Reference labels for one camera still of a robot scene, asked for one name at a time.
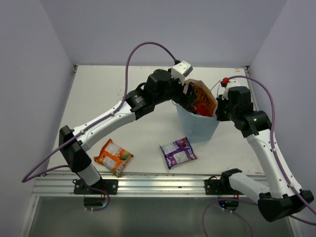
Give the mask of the yellow Kettle chips bag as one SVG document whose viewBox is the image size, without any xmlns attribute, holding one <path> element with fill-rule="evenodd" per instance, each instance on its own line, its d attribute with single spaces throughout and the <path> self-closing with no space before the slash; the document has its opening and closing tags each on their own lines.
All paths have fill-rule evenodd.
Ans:
<svg viewBox="0 0 316 237">
<path fill-rule="evenodd" d="M 209 90 L 205 90 L 204 87 L 195 85 L 195 94 L 197 98 L 194 100 L 193 104 L 205 105 L 209 112 L 209 117 L 213 117 L 215 109 L 217 107 L 217 101 Z"/>
</svg>

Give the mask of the red gummy candy bag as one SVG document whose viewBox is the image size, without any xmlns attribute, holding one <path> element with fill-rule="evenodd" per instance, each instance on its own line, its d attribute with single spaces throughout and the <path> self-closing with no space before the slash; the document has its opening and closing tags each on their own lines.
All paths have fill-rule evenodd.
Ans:
<svg viewBox="0 0 316 237">
<path fill-rule="evenodd" d="M 209 117 L 209 112 L 207 110 L 207 107 L 205 105 L 198 105 L 197 106 L 197 115 Z"/>
</svg>

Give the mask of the light blue paper bag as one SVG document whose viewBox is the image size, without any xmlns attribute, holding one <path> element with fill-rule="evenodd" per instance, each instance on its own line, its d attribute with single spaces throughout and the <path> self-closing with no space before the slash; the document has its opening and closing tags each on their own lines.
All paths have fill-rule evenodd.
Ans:
<svg viewBox="0 0 316 237">
<path fill-rule="evenodd" d="M 188 79 L 185 83 L 189 82 L 204 87 L 205 90 L 209 90 L 211 92 L 211 89 L 209 89 L 205 83 L 200 80 Z M 191 143 L 206 142 L 212 138 L 219 125 L 219 121 L 216 119 L 215 113 L 213 117 L 204 117 L 194 114 L 192 111 L 189 112 L 178 104 L 175 104 L 175 106 L 184 134 Z"/>
</svg>

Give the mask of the purple snack packet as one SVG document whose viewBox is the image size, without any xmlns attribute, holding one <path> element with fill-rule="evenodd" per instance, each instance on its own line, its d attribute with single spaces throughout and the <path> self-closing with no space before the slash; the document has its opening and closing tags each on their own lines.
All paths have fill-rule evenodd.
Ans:
<svg viewBox="0 0 316 237">
<path fill-rule="evenodd" d="M 197 159 L 187 137 L 162 145 L 159 148 L 162 151 L 168 169 Z"/>
</svg>

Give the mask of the orange snack packet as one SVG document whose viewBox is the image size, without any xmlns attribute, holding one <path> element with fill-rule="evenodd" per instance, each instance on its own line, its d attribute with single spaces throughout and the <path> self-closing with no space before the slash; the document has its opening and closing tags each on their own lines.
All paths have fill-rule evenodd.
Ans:
<svg viewBox="0 0 316 237">
<path fill-rule="evenodd" d="M 106 167 L 116 177 L 120 177 L 128 162 L 134 155 L 109 139 L 102 147 L 94 161 Z"/>
</svg>

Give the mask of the blue Burts chips bag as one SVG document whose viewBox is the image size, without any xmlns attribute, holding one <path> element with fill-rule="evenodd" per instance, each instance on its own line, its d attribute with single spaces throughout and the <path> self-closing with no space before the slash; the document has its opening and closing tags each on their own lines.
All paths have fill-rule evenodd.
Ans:
<svg viewBox="0 0 316 237">
<path fill-rule="evenodd" d="M 197 105 L 196 105 L 196 104 L 191 104 L 191 105 L 190 105 L 190 108 L 191 108 L 191 110 L 192 110 L 192 112 L 193 112 L 194 114 L 197 113 Z"/>
</svg>

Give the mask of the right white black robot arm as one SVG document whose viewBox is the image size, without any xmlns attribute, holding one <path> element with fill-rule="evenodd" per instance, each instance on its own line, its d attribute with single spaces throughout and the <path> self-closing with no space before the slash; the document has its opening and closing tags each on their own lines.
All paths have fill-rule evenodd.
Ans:
<svg viewBox="0 0 316 237">
<path fill-rule="evenodd" d="M 278 150 L 277 143 L 271 140 L 269 117 L 265 112 L 253 109 L 250 90 L 245 86 L 227 86 L 217 101 L 217 119 L 230 120 L 241 131 L 268 181 L 268 185 L 262 185 L 235 168 L 222 173 L 222 192 L 231 194 L 239 191 L 246 195 L 258 205 L 260 213 L 269 222 L 298 213 L 313 202 L 312 192 L 302 189 Z"/>
</svg>

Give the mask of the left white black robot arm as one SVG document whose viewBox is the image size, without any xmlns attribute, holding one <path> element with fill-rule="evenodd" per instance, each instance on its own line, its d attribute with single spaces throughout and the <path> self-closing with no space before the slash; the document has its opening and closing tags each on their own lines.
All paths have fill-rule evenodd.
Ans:
<svg viewBox="0 0 316 237">
<path fill-rule="evenodd" d="M 103 182 L 86 152 L 116 129 L 153 112 L 160 103 L 173 100 L 180 105 L 190 104 L 194 99 L 194 86 L 185 88 L 185 78 L 191 71 L 192 68 L 185 69 L 184 66 L 180 69 L 155 70 L 146 82 L 127 93 L 104 114 L 76 128 L 70 129 L 66 125 L 60 129 L 60 152 L 71 171 L 85 182 L 85 188 L 90 193 L 99 193 Z"/>
</svg>

